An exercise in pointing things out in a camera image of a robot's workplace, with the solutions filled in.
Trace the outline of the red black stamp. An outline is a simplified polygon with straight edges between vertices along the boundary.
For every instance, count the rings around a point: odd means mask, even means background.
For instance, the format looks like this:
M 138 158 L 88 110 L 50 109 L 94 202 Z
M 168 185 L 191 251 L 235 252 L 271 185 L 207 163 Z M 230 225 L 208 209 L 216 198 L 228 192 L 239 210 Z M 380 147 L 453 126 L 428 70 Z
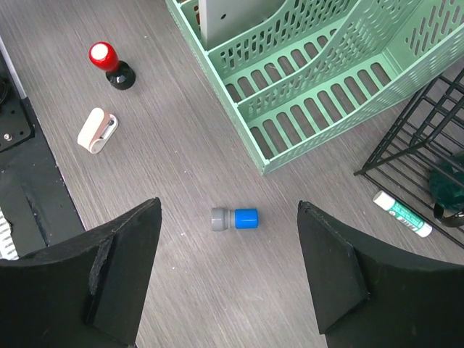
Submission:
M 109 83 L 117 90 L 129 89 L 136 82 L 134 70 L 119 59 L 115 49 L 107 42 L 94 43 L 88 51 L 91 63 L 105 72 Z

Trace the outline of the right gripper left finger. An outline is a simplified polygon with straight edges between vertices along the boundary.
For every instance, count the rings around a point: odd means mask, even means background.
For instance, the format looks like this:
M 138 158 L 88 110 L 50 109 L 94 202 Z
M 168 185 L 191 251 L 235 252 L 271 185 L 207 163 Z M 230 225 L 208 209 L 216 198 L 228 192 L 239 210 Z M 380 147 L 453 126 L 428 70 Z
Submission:
M 134 347 L 162 225 L 149 199 L 76 237 L 1 261 L 3 347 Z

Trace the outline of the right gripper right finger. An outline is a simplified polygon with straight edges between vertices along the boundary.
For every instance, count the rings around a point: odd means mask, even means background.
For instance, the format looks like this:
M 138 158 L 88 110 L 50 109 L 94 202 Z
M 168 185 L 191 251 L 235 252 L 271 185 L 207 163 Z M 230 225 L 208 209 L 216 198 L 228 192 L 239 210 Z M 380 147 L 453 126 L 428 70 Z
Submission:
M 297 227 L 329 347 L 461 347 L 463 267 L 423 257 L 300 202 Z

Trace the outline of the green white glue stick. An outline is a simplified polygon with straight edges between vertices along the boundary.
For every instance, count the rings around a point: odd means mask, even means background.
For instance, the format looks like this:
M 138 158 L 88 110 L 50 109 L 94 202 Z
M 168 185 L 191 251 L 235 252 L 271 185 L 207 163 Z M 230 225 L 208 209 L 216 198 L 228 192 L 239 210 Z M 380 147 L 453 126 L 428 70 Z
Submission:
M 389 196 L 385 191 L 379 191 L 373 197 L 373 202 L 421 238 L 429 236 L 433 230 L 421 217 L 392 196 Z

